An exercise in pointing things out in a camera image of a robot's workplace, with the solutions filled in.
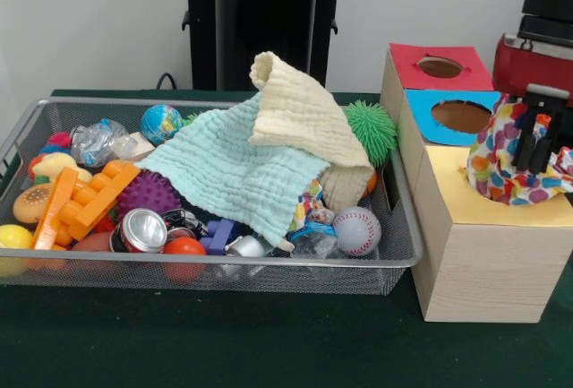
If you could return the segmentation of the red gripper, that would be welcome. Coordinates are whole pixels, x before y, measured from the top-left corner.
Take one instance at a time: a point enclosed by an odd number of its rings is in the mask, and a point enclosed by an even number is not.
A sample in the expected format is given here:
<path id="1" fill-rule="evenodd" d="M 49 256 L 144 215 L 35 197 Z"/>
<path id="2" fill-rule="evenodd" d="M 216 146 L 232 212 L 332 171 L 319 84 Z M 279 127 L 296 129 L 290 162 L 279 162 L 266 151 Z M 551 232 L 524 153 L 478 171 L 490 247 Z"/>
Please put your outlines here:
<path id="1" fill-rule="evenodd" d="M 497 91 L 523 98 L 516 122 L 520 136 L 513 165 L 545 173 L 566 107 L 572 103 L 572 48 L 536 40 L 500 40 L 492 71 Z M 550 118 L 545 134 L 534 136 L 537 117 Z"/>

